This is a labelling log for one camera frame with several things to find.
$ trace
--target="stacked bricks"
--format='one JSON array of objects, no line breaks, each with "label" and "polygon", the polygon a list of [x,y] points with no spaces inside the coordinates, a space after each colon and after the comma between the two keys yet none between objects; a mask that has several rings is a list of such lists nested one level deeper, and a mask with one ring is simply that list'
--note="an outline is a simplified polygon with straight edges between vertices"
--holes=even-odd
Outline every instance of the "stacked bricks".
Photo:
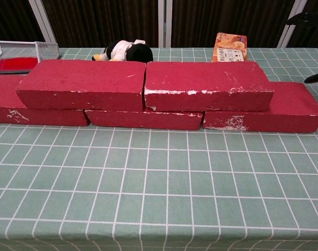
[{"label": "stacked bricks", "polygon": [[314,132],[318,103],[255,62],[44,60],[0,76],[0,123]]}]

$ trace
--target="metal desk organizer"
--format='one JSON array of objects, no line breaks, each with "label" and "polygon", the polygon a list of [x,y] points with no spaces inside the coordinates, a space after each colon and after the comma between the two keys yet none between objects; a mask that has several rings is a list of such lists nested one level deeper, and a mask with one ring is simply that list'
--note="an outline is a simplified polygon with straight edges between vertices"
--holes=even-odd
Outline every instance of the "metal desk organizer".
[{"label": "metal desk organizer", "polygon": [[59,56],[57,43],[0,41],[0,74],[29,73],[40,61]]}]

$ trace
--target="black and white plush toy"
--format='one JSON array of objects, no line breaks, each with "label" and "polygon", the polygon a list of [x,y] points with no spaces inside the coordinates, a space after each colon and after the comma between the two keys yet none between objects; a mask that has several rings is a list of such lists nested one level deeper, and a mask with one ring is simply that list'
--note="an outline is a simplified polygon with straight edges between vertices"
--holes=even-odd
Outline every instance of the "black and white plush toy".
[{"label": "black and white plush toy", "polygon": [[135,42],[116,40],[105,48],[103,54],[95,54],[94,61],[138,61],[147,63],[153,61],[152,50],[144,40]]}]

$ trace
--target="grid pattern tablecloth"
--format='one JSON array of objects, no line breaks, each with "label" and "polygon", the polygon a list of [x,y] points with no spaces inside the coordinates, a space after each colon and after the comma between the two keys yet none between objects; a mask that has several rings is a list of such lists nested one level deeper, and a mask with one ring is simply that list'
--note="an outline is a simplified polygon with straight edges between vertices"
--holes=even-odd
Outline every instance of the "grid pattern tablecloth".
[{"label": "grid pattern tablecloth", "polygon": [[[153,53],[210,62],[212,48]],[[318,49],[249,58],[272,81],[318,73]],[[0,250],[318,250],[318,131],[0,124]]]}]

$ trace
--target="orange package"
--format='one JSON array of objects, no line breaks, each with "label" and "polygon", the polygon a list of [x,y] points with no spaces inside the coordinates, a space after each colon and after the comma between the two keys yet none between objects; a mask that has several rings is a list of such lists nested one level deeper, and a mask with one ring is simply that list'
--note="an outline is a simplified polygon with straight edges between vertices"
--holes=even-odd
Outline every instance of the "orange package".
[{"label": "orange package", "polygon": [[211,61],[247,61],[247,36],[219,32]]}]

